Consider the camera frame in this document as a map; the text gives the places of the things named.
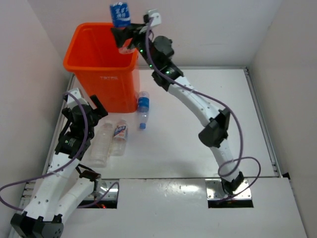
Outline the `blue label bottle blue cap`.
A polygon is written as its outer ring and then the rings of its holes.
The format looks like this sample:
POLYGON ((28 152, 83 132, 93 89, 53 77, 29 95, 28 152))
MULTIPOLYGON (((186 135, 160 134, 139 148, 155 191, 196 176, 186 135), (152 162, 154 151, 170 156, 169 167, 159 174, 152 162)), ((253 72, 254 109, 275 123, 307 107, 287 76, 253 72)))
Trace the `blue label bottle blue cap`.
POLYGON ((139 129, 146 129, 146 125, 149 118, 149 110, 150 110, 150 97, 147 91, 141 91, 139 93, 138 101, 137 101, 137 114, 138 114, 138 122, 139 129))

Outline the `bottle with orange white label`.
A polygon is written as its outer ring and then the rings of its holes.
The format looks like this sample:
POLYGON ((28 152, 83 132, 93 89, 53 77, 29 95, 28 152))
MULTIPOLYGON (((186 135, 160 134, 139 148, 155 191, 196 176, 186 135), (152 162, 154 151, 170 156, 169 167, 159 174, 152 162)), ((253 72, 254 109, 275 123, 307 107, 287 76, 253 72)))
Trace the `bottle with orange white label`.
POLYGON ((128 123, 121 119, 116 124, 111 142, 110 155, 123 156, 127 144, 128 123))

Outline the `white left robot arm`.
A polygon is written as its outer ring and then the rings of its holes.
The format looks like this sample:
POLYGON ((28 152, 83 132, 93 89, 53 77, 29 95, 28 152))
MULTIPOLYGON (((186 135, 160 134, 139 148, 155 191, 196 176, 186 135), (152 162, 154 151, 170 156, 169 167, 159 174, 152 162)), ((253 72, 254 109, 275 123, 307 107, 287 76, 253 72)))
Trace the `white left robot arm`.
POLYGON ((108 113, 96 95, 90 97, 93 109, 79 92, 64 97, 67 107, 62 114, 67 123, 58 138, 51 165, 36 194, 10 224, 22 238, 59 238, 71 213, 97 190, 100 174, 86 168, 75 185, 63 193, 74 171, 94 138, 94 127, 108 113))

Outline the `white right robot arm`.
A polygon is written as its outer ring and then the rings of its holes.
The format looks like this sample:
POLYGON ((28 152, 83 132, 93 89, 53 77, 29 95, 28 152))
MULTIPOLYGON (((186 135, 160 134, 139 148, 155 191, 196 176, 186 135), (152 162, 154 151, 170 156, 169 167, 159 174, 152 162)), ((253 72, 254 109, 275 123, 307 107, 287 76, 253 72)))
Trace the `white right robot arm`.
POLYGON ((222 188, 227 194, 233 195, 244 176, 233 159, 227 140, 231 111, 227 107, 221 110, 210 104, 194 89, 171 60, 174 55, 171 39, 157 36, 153 41, 150 40, 148 24, 131 24, 122 29, 112 27, 110 30, 116 46, 121 48, 128 42, 128 48, 136 49, 153 69, 152 77, 156 84, 180 100, 198 118, 203 126, 198 134, 199 140, 210 148, 215 157, 222 188))

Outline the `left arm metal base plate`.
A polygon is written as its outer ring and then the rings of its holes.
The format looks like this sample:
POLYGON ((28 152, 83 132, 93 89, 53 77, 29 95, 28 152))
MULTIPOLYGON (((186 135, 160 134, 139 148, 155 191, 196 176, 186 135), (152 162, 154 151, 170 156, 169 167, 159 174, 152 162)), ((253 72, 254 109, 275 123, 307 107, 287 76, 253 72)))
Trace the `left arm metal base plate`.
POLYGON ((117 201, 119 196, 119 180, 101 179, 97 184, 94 197, 98 201, 117 201))

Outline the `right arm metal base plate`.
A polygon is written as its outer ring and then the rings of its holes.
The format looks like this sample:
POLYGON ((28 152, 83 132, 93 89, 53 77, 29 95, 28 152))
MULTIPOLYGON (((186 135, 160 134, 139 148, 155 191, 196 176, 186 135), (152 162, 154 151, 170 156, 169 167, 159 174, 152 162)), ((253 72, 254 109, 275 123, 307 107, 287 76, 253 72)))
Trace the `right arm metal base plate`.
POLYGON ((221 183, 221 179, 212 178, 206 179, 206 192, 207 199, 210 201, 218 201, 229 197, 231 200, 251 200, 252 194, 249 188, 249 181, 245 179, 242 184, 233 192, 233 195, 229 195, 224 191, 221 183))

